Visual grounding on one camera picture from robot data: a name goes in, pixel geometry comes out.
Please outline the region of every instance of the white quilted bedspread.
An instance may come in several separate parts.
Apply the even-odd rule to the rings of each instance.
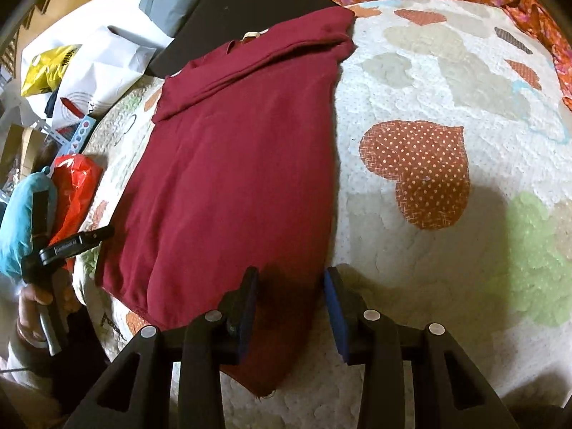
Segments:
[[[444,324],[505,402],[562,404],[572,388],[572,114],[550,54],[497,8],[384,0],[357,11],[357,49],[335,91],[331,263],[396,322]],[[107,171],[84,228],[109,221],[160,84],[142,78],[95,131],[85,153]],[[114,357],[141,323],[95,288],[96,260],[97,250],[78,260],[74,285]],[[307,351],[271,397],[221,375],[227,427],[354,428],[362,378],[337,354],[321,305]]]

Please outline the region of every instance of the black clamp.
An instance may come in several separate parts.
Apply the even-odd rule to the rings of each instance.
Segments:
[[[113,236],[111,226],[91,232],[79,232],[64,240],[48,245],[48,191],[36,192],[32,199],[31,245],[32,251],[21,262],[22,279],[33,283],[53,295],[52,276],[65,266],[66,259],[73,258],[99,245]],[[38,305],[42,331],[52,356],[58,354],[68,344],[68,336],[55,300],[48,306]]]
[[[518,429],[477,366],[438,323],[422,331],[395,324],[345,290],[336,268],[324,292],[339,354],[365,364],[358,429],[403,429],[403,361],[410,361],[417,429]]]
[[[254,323],[258,270],[188,326],[160,332],[144,326],[101,375],[64,429],[169,427],[173,362],[181,361],[179,429],[224,429],[220,365],[238,364]]]

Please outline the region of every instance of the teal pillow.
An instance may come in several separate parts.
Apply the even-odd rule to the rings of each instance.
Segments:
[[[0,273],[15,281],[22,279],[21,261],[32,250],[32,198],[35,192],[49,191],[48,232],[54,225],[58,191],[48,177],[50,168],[33,173],[22,180],[12,192],[0,225]]]

